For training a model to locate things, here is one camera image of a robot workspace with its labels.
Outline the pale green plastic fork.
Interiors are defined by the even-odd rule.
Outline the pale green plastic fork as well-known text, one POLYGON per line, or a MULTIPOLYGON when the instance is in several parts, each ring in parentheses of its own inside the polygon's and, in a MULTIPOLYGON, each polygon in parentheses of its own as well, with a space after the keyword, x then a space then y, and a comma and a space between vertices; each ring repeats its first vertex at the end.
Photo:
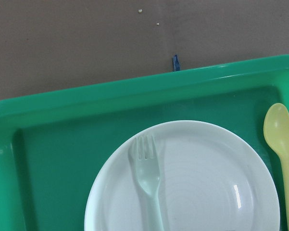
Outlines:
POLYGON ((161 171, 154 137, 135 137, 128 153, 132 161, 133 175, 140 190, 140 201, 145 210, 146 230, 163 231, 159 203, 161 171))

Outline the white round plate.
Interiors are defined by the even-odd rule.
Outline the white round plate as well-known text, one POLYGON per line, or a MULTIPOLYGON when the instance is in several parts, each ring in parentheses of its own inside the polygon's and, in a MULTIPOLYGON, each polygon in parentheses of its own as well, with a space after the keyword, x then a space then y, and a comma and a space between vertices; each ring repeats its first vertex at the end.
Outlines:
POLYGON ((161 171, 164 231, 277 231, 276 187, 260 156, 239 136, 181 120, 139 132, 117 148, 89 194, 87 231, 147 231, 128 153, 137 136, 153 136, 161 171))

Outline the green plastic tray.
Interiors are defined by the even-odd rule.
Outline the green plastic tray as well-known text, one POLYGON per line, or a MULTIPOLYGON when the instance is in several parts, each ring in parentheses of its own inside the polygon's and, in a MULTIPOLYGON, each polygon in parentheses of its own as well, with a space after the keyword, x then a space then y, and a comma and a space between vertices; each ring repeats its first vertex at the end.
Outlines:
POLYGON ((267 146, 268 108, 289 110, 289 55, 139 77, 0 101, 0 231, 81 231, 90 188, 125 140, 173 120, 243 138, 264 160, 287 229, 280 161, 267 146))

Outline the yellow plastic spoon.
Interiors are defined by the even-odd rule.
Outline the yellow plastic spoon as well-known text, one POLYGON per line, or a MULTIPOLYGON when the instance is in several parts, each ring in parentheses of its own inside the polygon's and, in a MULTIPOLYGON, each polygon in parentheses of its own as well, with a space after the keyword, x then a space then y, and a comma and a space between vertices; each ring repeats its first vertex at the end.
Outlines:
POLYGON ((268 109, 263 132, 266 143, 280 159, 289 230, 289 112, 284 104, 275 103, 268 109))

